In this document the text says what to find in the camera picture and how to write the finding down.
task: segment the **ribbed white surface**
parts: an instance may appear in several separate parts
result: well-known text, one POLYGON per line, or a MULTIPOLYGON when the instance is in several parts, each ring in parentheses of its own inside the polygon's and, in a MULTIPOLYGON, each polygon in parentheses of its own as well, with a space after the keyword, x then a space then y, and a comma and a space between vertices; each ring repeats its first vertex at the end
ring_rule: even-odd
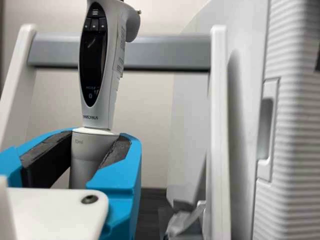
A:
POLYGON ((320 240, 319 0, 271 0, 265 79, 281 77, 272 180, 257 180, 254 240, 320 240))

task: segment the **white wall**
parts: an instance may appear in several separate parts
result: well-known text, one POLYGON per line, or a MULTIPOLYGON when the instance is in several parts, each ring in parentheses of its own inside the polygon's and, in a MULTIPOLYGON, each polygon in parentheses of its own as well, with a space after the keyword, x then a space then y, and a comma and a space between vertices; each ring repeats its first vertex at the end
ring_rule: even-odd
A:
MULTIPOLYGON (((206 2, 126 1, 142 10, 140 35, 178 34, 206 2)), ((1 86, 23 23, 37 24, 40 32, 80 32, 85 10, 85 0, 6 0, 1 86)), ((166 187, 173 82, 173 74, 131 72, 125 72, 120 82, 113 130, 141 140, 144 187, 166 187)), ((38 72, 27 138, 81 124, 78 73, 69 70, 38 72)))

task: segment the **gray crossbar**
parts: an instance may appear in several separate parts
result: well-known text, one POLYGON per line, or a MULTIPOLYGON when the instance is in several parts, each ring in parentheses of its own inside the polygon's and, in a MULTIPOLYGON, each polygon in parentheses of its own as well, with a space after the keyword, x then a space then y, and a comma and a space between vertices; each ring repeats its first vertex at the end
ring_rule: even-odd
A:
MULTIPOLYGON (((80 35, 72 33, 37 33, 27 64, 37 68, 78 67, 80 35)), ((209 36, 144 36, 125 47, 125 70, 208 72, 209 36)))

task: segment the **screw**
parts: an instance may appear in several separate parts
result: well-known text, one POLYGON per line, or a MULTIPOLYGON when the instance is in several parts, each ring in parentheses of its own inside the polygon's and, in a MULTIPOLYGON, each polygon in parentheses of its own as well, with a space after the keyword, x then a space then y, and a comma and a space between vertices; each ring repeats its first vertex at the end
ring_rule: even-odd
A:
POLYGON ((96 195, 88 195, 82 198, 81 203, 83 204, 93 204, 98 201, 98 197, 96 195))

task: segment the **white bracket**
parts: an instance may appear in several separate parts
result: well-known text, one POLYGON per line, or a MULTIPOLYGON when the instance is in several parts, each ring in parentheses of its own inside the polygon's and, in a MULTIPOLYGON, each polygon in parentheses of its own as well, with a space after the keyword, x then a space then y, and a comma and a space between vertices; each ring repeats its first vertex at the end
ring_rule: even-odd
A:
POLYGON ((0 99, 0 152, 26 140, 36 69, 27 65, 36 26, 20 28, 0 99))
POLYGON ((211 71, 208 88, 209 146, 206 155, 205 240, 231 239, 227 28, 211 29, 211 71))

